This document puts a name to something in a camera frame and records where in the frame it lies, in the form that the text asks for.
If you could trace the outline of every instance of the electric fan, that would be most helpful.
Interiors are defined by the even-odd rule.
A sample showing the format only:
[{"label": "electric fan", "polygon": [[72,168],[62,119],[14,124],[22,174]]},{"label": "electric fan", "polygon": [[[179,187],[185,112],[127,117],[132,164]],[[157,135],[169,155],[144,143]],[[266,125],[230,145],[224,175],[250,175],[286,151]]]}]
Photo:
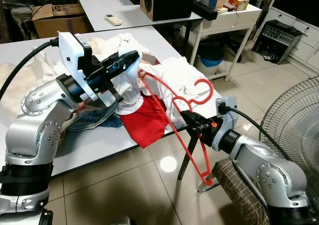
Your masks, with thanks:
[{"label": "electric fan", "polygon": [[[319,76],[283,93],[268,109],[261,127],[307,176],[307,191],[319,210]],[[262,134],[259,140],[283,154]]]}]

